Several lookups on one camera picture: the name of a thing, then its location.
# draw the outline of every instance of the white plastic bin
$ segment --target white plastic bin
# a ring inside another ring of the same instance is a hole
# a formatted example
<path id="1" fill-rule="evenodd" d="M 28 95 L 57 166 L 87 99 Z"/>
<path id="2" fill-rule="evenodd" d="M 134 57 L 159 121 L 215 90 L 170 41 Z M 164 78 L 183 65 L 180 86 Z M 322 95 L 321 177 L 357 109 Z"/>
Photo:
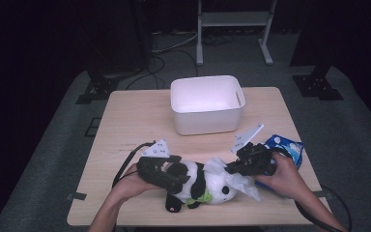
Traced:
<path id="1" fill-rule="evenodd" d="M 245 105 L 240 83 L 231 75 L 177 79 L 170 95 L 181 135 L 234 131 Z"/>

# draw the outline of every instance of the light wood tabletop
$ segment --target light wood tabletop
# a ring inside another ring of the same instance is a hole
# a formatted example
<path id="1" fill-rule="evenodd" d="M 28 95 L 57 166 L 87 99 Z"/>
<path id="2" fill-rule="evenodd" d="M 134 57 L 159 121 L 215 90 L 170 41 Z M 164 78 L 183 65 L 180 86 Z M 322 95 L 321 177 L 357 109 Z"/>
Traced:
<path id="1" fill-rule="evenodd" d="M 251 140 L 265 142 L 273 134 L 301 141 L 281 93 L 274 87 L 243 88 L 246 104 L 238 128 L 231 132 L 182 136 L 174 128 L 170 90 L 116 91 L 110 95 L 100 127 L 84 168 L 78 193 L 68 215 L 70 225 L 90 225 L 103 200 L 111 190 L 113 179 L 128 154 L 140 144 L 165 139 L 170 153 L 183 160 L 206 162 L 213 157 L 225 162 L 237 157 L 230 152 L 237 133 L 258 124 L 264 128 Z M 141 156 L 139 151 L 131 163 Z M 321 190 L 308 155 L 302 153 L 300 175 L 312 190 Z M 261 201 L 238 193 L 231 201 L 197 209 L 183 207 L 179 213 L 164 208 L 166 191 L 150 190 L 126 202 L 117 224 L 121 226 L 223 226 L 310 224 L 294 201 L 258 188 Z"/>

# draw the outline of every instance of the gray carpet floor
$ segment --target gray carpet floor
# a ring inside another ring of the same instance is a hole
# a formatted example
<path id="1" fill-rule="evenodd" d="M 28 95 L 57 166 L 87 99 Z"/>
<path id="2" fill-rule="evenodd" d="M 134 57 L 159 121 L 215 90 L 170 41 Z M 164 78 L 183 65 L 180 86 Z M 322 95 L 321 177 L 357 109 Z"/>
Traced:
<path id="1" fill-rule="evenodd" d="M 371 231 L 371 113 L 351 81 L 335 67 L 327 79 L 343 101 L 319 101 L 301 96 L 292 75 L 308 74 L 313 67 L 289 67 L 298 35 L 271 34 L 269 49 L 274 61 L 264 62 L 259 35 L 224 37 L 229 43 L 204 46 L 204 65 L 195 67 L 195 46 L 159 54 L 151 59 L 148 75 L 120 81 L 118 89 L 168 89 L 178 78 L 230 74 L 242 87 L 275 86 L 280 89 L 321 184 L 336 191 L 346 202 L 354 231 Z M 186 36 L 155 36 L 154 48 L 162 49 Z M 0 231 L 86 231 L 67 224 L 75 192 L 94 137 L 85 132 L 101 117 L 106 101 L 76 104 L 90 78 L 76 77 L 63 98 L 39 146 L 0 216 Z M 347 225 L 347 215 L 336 198 L 328 200 L 334 214 Z M 312 231 L 312 226 L 262 227 L 265 231 Z"/>

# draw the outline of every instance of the black metal base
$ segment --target black metal base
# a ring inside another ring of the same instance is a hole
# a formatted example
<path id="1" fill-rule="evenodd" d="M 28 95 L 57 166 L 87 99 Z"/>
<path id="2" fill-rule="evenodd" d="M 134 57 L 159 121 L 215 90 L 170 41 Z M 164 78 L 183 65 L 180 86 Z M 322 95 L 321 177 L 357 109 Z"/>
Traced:
<path id="1" fill-rule="evenodd" d="M 340 93 L 336 89 L 332 89 L 324 77 L 294 75 L 293 79 L 303 97 L 318 97 L 321 101 L 343 100 Z"/>

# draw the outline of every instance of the stuffed animal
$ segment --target stuffed animal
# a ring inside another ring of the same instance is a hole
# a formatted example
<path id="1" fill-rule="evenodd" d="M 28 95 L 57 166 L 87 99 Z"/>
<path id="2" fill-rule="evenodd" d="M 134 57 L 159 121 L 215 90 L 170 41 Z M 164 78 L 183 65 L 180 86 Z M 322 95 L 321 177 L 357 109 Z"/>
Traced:
<path id="1" fill-rule="evenodd" d="M 238 191 L 260 200 L 258 189 L 251 177 L 225 171 L 226 163 L 220 158 L 209 159 L 205 164 L 182 160 L 170 163 L 165 171 L 173 176 L 189 176 L 189 180 L 177 189 L 177 194 L 167 193 L 165 208 L 178 213 L 183 205 L 195 209 L 201 203 L 219 204 L 233 199 Z"/>

